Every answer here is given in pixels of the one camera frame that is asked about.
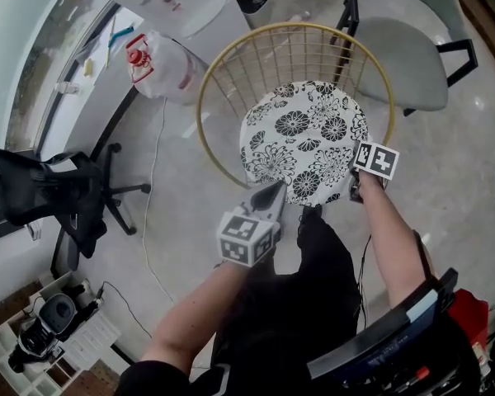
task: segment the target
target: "person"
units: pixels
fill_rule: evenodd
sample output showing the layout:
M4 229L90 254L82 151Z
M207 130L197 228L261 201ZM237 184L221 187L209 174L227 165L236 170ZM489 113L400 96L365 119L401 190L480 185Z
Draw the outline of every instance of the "person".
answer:
M374 177L360 195L391 307L429 272L427 252ZM276 275L272 258L251 270L223 262L157 326L142 360L120 378L116 396L147 394L323 394L306 363L356 335L361 306L350 253L305 207L299 270ZM196 355L216 333L210 369L189 381Z

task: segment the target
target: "plastic water jug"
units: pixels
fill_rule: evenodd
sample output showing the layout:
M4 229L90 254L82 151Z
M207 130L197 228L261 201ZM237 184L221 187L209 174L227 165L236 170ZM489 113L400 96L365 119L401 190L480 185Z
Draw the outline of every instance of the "plastic water jug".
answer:
M132 83L148 98L166 97L191 104L203 78L200 62L181 45L156 31L135 37L126 46Z

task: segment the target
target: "trash can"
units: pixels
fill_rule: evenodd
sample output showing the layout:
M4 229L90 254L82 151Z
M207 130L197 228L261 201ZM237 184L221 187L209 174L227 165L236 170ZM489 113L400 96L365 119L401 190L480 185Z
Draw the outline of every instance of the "trash can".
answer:
M237 0L237 3L253 30L269 23L271 19L270 0Z

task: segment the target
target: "red cloth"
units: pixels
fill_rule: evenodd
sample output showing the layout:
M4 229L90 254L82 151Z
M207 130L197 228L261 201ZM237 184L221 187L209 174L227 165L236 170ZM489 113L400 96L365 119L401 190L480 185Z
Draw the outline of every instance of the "red cloth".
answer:
M455 302L449 308L449 314L462 327L471 345L476 342L486 349L488 340L489 304L476 299L471 292L459 289L455 292Z

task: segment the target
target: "wire basket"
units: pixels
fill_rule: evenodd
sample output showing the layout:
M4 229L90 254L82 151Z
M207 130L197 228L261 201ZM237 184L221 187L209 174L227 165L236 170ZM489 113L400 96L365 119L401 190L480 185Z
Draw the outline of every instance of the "wire basket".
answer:
M389 96L389 121L382 141L386 145L394 128L394 99L384 70L365 46L341 31L307 22L282 22L251 31L225 48L204 76L196 123L205 151L226 177L250 187L218 160L209 145L202 107L211 83L216 85L214 98L224 99L241 121L267 93L296 81L333 83L355 98L367 63L375 66L374 74L381 77Z

